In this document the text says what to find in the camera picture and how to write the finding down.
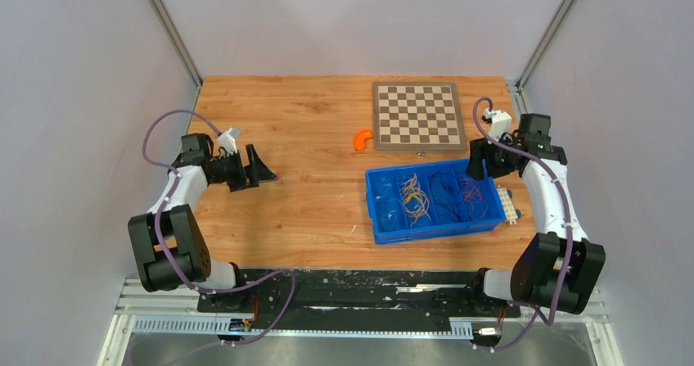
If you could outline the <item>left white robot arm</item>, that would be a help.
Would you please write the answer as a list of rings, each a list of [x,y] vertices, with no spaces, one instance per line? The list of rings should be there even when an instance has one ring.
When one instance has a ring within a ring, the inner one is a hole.
[[[211,257],[194,215],[197,202],[211,184],[224,183],[237,192],[277,180],[253,145],[246,145],[246,153],[247,164],[230,133],[216,142],[204,133],[182,137],[182,150],[167,167],[166,189],[145,214],[128,222],[138,275],[146,291],[172,291],[186,285],[203,293],[217,292],[220,303],[231,312],[247,307],[250,289],[238,281],[239,268]]]

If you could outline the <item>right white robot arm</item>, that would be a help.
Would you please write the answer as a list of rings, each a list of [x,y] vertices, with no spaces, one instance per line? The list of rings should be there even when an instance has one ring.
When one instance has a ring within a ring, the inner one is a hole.
[[[500,300],[581,314],[606,262],[588,240],[567,187],[567,158],[549,135],[548,115],[523,114],[518,129],[503,110],[484,110],[489,136],[470,143],[466,175],[474,180],[518,173],[530,195],[536,234],[511,270],[480,269],[467,303],[489,314]]]

